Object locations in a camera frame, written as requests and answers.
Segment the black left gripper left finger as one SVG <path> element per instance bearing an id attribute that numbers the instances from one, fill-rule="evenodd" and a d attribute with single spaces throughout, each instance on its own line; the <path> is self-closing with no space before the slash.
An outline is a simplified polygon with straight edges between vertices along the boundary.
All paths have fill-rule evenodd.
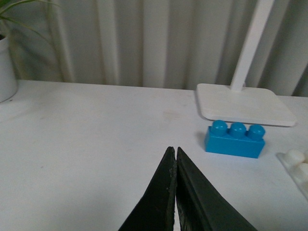
<path id="1" fill-rule="evenodd" d="M 144 195 L 119 228 L 121 231 L 172 231 L 177 187 L 175 150 L 168 147 Z"/>

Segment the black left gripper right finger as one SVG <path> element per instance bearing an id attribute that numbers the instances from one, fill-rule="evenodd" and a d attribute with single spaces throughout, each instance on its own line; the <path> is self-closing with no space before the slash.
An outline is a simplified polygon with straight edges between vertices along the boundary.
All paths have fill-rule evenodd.
<path id="1" fill-rule="evenodd" d="M 182 231 L 255 231 L 179 147 L 176 201 Z"/>

